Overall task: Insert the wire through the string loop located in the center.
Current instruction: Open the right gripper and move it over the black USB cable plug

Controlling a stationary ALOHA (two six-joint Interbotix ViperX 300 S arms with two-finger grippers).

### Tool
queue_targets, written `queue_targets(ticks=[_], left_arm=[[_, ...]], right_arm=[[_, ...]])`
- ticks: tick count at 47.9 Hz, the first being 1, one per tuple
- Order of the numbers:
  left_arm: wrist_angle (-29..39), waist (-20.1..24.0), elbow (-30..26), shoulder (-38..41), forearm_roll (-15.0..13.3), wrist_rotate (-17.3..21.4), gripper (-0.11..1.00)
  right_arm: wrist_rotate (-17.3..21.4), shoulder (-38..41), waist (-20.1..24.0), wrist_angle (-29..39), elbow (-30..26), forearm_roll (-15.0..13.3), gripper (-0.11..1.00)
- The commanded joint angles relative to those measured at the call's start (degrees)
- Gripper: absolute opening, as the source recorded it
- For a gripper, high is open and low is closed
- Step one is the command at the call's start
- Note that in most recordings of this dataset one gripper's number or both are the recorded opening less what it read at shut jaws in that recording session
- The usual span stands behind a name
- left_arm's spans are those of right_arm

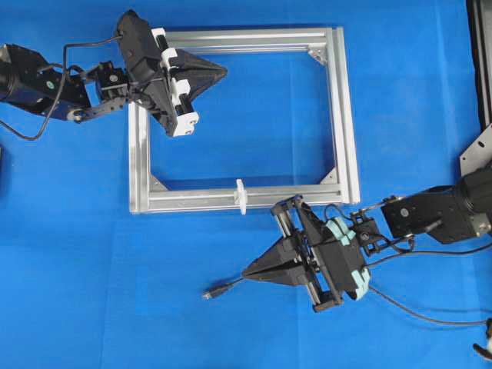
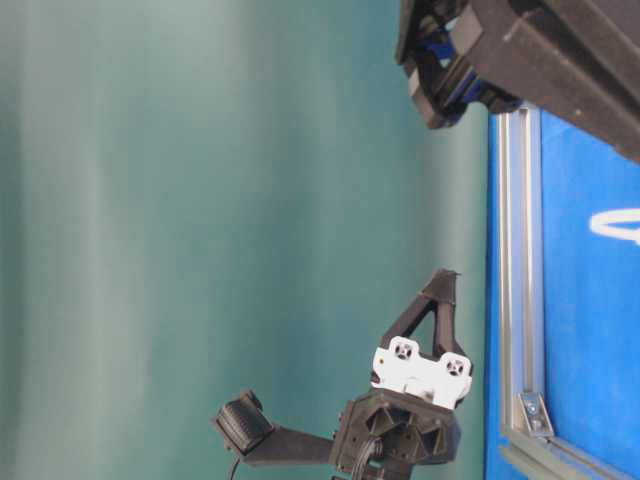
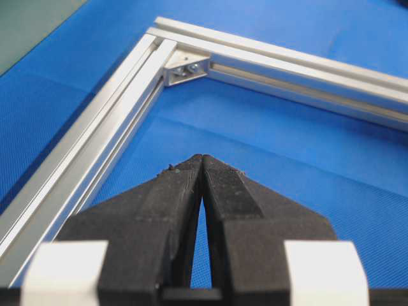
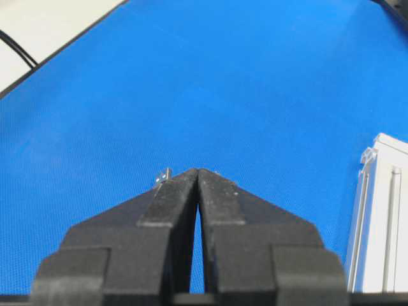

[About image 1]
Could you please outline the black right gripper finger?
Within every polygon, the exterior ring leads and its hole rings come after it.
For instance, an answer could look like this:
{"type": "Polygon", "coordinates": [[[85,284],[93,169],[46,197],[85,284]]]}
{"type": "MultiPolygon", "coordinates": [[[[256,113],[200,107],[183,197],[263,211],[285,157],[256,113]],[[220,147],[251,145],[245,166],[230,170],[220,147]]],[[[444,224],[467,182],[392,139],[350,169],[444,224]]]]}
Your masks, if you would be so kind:
{"type": "Polygon", "coordinates": [[[298,258],[302,254],[302,241],[298,235],[278,239],[259,258],[243,271],[243,275],[286,274],[303,275],[304,262],[298,258]]]}
{"type": "Polygon", "coordinates": [[[241,276],[251,281],[283,284],[288,286],[307,285],[312,282],[310,271],[303,264],[289,262],[262,271],[243,271],[241,276]]]}

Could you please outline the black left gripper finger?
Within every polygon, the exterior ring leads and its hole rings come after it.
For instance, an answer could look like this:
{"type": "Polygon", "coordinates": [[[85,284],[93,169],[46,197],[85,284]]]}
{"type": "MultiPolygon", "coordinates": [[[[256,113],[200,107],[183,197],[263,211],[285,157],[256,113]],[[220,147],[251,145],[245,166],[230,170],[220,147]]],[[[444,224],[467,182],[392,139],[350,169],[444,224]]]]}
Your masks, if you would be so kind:
{"type": "Polygon", "coordinates": [[[185,50],[176,49],[178,71],[195,73],[204,76],[225,76],[226,68],[209,60],[193,55],[185,50]]]}
{"type": "Polygon", "coordinates": [[[193,101],[211,86],[216,85],[227,74],[227,71],[182,71],[177,73],[177,80],[188,80],[190,85],[189,101],[193,101]]]}

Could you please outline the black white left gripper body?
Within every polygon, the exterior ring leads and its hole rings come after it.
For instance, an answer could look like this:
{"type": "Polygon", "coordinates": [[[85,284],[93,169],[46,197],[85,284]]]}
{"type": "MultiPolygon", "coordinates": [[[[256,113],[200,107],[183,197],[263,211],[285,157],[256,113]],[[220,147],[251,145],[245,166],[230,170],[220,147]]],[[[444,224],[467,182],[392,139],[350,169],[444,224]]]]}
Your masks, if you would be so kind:
{"type": "Polygon", "coordinates": [[[191,105],[189,80],[172,75],[178,71],[178,60],[178,50],[166,44],[164,29],[141,30],[141,106],[173,138],[192,134],[199,120],[191,105]]]}

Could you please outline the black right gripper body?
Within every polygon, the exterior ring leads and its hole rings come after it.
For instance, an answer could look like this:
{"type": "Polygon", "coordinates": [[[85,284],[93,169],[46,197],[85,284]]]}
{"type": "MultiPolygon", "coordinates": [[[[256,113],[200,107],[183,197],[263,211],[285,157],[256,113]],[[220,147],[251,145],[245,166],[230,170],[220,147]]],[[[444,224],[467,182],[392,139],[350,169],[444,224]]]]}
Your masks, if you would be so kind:
{"type": "Polygon", "coordinates": [[[328,239],[324,222],[317,217],[302,196],[281,200],[271,214],[278,222],[284,238],[293,242],[293,262],[303,265],[296,279],[307,288],[315,312],[341,306],[344,299],[321,256],[321,245],[328,239]]]}

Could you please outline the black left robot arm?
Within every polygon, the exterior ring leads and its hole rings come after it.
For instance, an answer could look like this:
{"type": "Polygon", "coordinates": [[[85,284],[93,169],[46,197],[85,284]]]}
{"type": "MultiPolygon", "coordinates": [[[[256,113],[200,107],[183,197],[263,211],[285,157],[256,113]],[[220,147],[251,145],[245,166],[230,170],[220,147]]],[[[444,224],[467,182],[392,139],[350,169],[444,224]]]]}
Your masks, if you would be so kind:
{"type": "Polygon", "coordinates": [[[146,109],[170,137],[190,135],[199,121],[192,102],[223,79],[228,70],[167,44],[165,30],[151,31],[161,51],[158,71],[139,82],[111,61],[84,70],[47,62],[19,45],[1,47],[1,101],[33,115],[83,121],[135,103],[146,109]]]}

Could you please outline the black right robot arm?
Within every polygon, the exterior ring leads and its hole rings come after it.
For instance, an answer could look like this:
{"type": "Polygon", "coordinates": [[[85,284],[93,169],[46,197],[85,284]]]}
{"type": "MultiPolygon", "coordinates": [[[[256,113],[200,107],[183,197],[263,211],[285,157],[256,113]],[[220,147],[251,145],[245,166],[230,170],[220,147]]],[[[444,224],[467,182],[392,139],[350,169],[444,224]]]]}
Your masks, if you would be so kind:
{"type": "Polygon", "coordinates": [[[385,248],[414,250],[414,237],[428,234],[441,244],[477,238],[491,230],[491,169],[478,168],[454,185],[436,186],[377,204],[393,236],[387,239],[364,209],[322,221],[301,195],[279,201],[271,214],[282,236],[241,273],[243,279],[305,286],[313,309],[357,301],[371,273],[365,259],[385,248]]]}

